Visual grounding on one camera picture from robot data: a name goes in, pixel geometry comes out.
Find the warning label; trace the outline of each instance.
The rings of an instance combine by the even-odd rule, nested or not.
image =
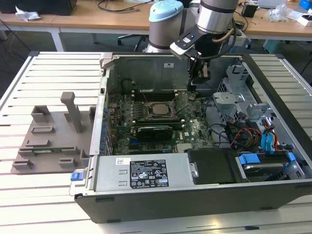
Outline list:
[[[168,187],[166,160],[130,162],[130,187],[133,189]]]

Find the cable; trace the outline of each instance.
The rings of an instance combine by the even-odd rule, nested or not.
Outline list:
[[[5,48],[4,44],[3,44],[3,42],[1,43],[1,45],[3,46],[5,52],[7,52],[8,54],[10,54],[10,56],[11,56],[12,58],[16,59],[16,60],[19,61],[19,62],[25,62],[26,59],[24,59],[22,56],[20,56],[20,55],[18,55],[18,54],[15,54],[15,53],[13,53],[13,52],[11,52],[11,53],[8,52],[8,51],[6,50],[6,48]],[[23,60],[20,60],[20,59],[14,57],[13,55],[18,56],[18,57],[22,58]]]
[[[0,21],[3,23],[3,25],[11,31],[11,33],[16,36],[16,38],[27,48],[27,50],[30,52],[31,50],[28,48],[28,46],[0,19]]]
[[[300,74],[302,75],[303,72],[305,71],[305,69],[308,67],[308,65],[312,62],[312,59],[310,59],[310,61],[304,66],[304,68],[302,69],[302,71],[300,72]]]
[[[234,38],[233,38],[232,44],[230,45],[230,47],[227,50],[224,50],[223,52],[220,52],[217,55],[208,56],[208,57],[200,57],[199,59],[201,59],[201,60],[216,59],[218,57],[225,55],[227,52],[229,52],[234,47],[235,42],[236,42],[236,38],[237,38],[237,29],[236,29],[236,24],[235,24],[234,18],[232,18],[232,27],[234,29]]]
[[[16,31],[16,33],[13,35],[13,38],[12,38],[12,41],[10,43],[10,49],[9,49],[9,52],[11,52],[11,49],[12,49],[12,44],[14,42],[14,38],[15,38],[15,35],[17,34],[18,32]]]
[[[131,7],[127,7],[127,8],[124,8],[124,9],[120,9],[120,10],[111,10],[111,9],[107,8],[108,1],[107,0],[103,0],[103,1],[98,3],[97,7],[99,9],[101,9],[101,10],[112,12],[112,13],[131,13],[131,12],[139,11],[139,9],[135,9],[136,6],[144,5],[144,4],[153,2],[153,1],[154,0],[150,0],[150,1],[143,2],[143,3],[137,4],[137,5],[134,5],[134,6],[131,6]],[[106,2],[105,7],[100,6],[103,2]]]
[[[247,23],[247,26],[245,29],[243,29],[242,31],[245,32],[249,26],[249,22],[248,22],[248,19],[246,19],[246,17],[244,17],[241,13],[237,12],[237,11],[234,11],[236,14],[239,14],[242,18],[244,18],[244,20],[246,21]]]

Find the paper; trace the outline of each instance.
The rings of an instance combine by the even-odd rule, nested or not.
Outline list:
[[[297,20],[300,16],[302,16],[304,13],[299,11],[291,11],[286,17],[291,20]]]
[[[38,12],[27,12],[27,11],[22,11],[18,9],[16,6],[16,13],[15,15],[20,18],[23,21],[28,22],[28,20],[37,20],[40,19],[41,17],[39,16]]]

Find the wooden desk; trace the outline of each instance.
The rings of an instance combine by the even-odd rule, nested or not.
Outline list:
[[[98,8],[98,2],[78,0],[77,6],[70,16],[56,16],[52,22],[54,27],[78,28],[113,28],[113,29],[142,29],[149,30],[148,17],[152,4],[139,6],[140,11],[127,14],[110,13]],[[124,9],[138,3],[127,3],[113,0],[107,8],[112,10]]]
[[[7,25],[19,25],[19,26],[50,26],[52,27],[52,21],[56,15],[40,15],[40,19],[30,20],[28,22],[19,19],[15,14],[2,14],[0,13],[0,19]]]
[[[127,3],[123,0],[112,0],[108,3],[109,9],[123,9],[137,3]],[[294,10],[303,10],[298,6],[299,0],[288,2]],[[62,32],[92,33],[94,41],[97,33],[113,34],[149,34],[149,12],[151,4],[141,5],[139,12],[116,14],[100,10],[93,0],[78,0],[77,6],[70,16],[41,15],[42,19],[24,22],[14,14],[0,14],[0,18],[16,31],[44,31],[50,32],[57,51],[65,51],[62,43]],[[245,34],[250,39],[278,39],[278,40],[311,40],[312,27],[304,27],[296,21],[269,22],[264,15],[265,9],[256,11],[253,18],[248,18],[249,27]],[[236,20],[245,21],[238,14]],[[6,30],[0,24],[0,30]]]
[[[288,7],[293,10],[307,12],[299,6],[300,1],[288,2]],[[237,12],[241,13],[242,7],[237,8]],[[288,22],[269,22],[265,18],[266,9],[258,9],[253,18],[247,18],[249,26],[245,34],[252,39],[283,39],[291,38],[290,40],[308,40],[307,37],[312,37],[312,27],[305,27],[302,24],[289,19]],[[238,14],[234,14],[236,20],[245,22]]]

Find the white device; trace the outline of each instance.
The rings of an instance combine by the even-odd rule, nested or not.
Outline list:
[[[312,16],[311,15],[302,15],[297,21],[304,26],[312,26]]]

